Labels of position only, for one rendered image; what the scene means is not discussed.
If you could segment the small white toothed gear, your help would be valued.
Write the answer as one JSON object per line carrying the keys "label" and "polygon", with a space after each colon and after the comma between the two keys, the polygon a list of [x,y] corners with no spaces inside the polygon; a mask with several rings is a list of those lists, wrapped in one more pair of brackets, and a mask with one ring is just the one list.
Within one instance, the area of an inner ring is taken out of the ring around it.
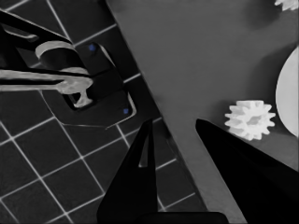
{"label": "small white toothed gear", "polygon": [[299,0],[276,0],[276,6],[281,6],[283,11],[296,10],[299,8]]}
{"label": "small white toothed gear", "polygon": [[268,128],[275,126],[272,118],[276,114],[270,112],[271,108],[262,100],[237,101],[225,114],[228,132],[248,141],[261,140],[264,134],[270,134]]}

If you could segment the large thick white disc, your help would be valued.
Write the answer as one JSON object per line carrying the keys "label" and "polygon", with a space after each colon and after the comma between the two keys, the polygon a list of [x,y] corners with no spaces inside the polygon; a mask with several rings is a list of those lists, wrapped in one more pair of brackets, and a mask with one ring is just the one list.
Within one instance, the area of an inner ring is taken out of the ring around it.
{"label": "large thick white disc", "polygon": [[283,64],[276,88],[276,106],[281,122],[295,137],[299,128],[299,47]]}

